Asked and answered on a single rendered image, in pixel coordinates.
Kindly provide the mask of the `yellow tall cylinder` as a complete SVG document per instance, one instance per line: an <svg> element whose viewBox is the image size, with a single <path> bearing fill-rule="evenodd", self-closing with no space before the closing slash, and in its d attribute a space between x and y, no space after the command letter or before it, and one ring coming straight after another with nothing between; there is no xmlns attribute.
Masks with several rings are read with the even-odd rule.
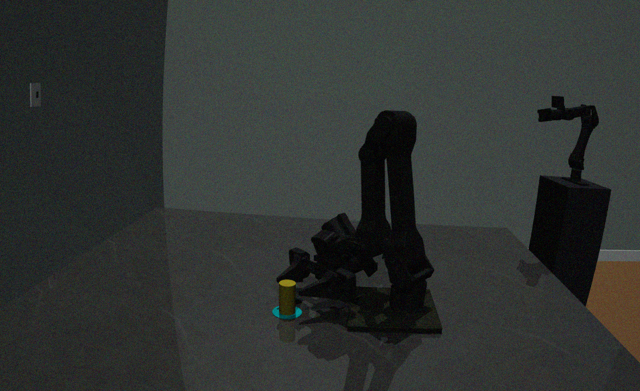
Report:
<svg viewBox="0 0 640 391"><path fill-rule="evenodd" d="M285 279L278 283L278 312L280 314L290 316L295 313L295 292L295 281Z"/></svg>

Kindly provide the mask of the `cyan circle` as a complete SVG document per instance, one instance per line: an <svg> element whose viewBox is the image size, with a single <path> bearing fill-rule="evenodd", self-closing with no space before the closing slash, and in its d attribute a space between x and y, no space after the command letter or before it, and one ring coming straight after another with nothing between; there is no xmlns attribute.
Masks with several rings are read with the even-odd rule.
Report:
<svg viewBox="0 0 640 391"><path fill-rule="evenodd" d="M273 310L273 314L274 314L274 316L276 316L276 317L278 317L278 318L282 318L282 319L295 319L295 318L297 318L297 317L300 317L300 316L301 316L302 311L299 309L299 307L296 307L295 313L294 313L294 314L292 314L292 315L290 315L290 316L287 316L287 315L280 314L280 313L278 312L278 306L277 306L277 307Z"/></svg>

